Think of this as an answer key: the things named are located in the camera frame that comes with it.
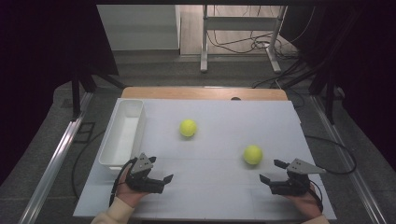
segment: metal frame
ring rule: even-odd
[[[78,114],[76,120],[70,121],[69,125],[67,126],[67,129],[64,132],[64,136],[62,137],[61,142],[53,153],[53,156],[49,162],[49,165],[47,166],[46,171],[41,176],[40,182],[35,188],[35,192],[33,193],[29,203],[27,204],[19,223],[35,223],[35,220],[37,219],[38,214],[41,211],[44,201],[46,201],[47,199],[47,195],[50,192],[52,184],[62,164],[64,163],[64,158],[67,154],[68,149],[72,145],[79,125],[85,117],[91,98],[92,93],[84,93],[81,99],[81,112]]]
[[[268,58],[275,73],[280,73],[280,66],[276,59],[275,42],[285,16],[286,7],[281,6],[277,18],[245,18],[245,17],[208,17],[207,5],[204,5],[204,29],[201,50],[201,72],[207,72],[207,41],[208,30],[233,31],[273,31],[270,44],[265,45]]]
[[[323,122],[323,125],[326,128],[327,133],[329,134],[330,138],[341,145],[345,145],[340,134],[338,133],[337,129],[335,128],[334,125],[330,123],[330,121],[327,119],[327,116],[324,112],[324,106],[322,102],[320,101],[319,96],[311,96],[311,99],[315,105],[316,110],[318,111],[318,114]],[[336,148],[338,155],[340,156],[340,159],[344,166],[350,170],[353,167],[353,161],[350,159],[349,155],[347,152],[345,152],[343,149],[340,147]],[[384,215],[381,212],[381,209],[379,208],[378,202],[375,199],[375,196],[371,192],[370,188],[368,187],[366,181],[364,180],[363,176],[361,175],[361,172],[359,169],[356,169],[355,172],[349,175],[355,190],[358,192],[359,196],[361,197],[361,201],[363,202],[364,207],[367,210],[368,215],[370,216],[371,220],[373,223],[380,223],[380,224],[385,224],[388,223],[384,217]]]

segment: human hand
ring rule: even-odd
[[[312,184],[310,188],[315,192],[315,188]],[[285,195],[284,197],[290,199],[294,206],[296,206],[297,209],[309,219],[320,217],[322,215],[318,207],[317,200],[309,192],[302,196]]]
[[[135,191],[128,187],[128,185],[125,183],[125,179],[129,167],[131,167],[131,165],[129,165],[121,175],[119,185],[117,186],[116,196],[132,208],[135,208],[139,204],[140,200],[149,193]]]

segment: yellow tennis ball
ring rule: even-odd
[[[192,119],[185,119],[180,123],[180,133],[186,137],[191,137],[197,131],[197,125]]]
[[[262,150],[255,145],[248,146],[244,151],[244,159],[250,165],[259,164],[262,160]]]

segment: sleeve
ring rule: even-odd
[[[303,222],[303,224],[329,224],[329,221],[325,216],[315,217],[311,220]]]
[[[121,224],[127,223],[134,208],[115,197],[113,204],[102,213],[99,213],[91,224]]]

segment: wall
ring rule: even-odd
[[[112,50],[179,49],[179,6],[97,7]]]

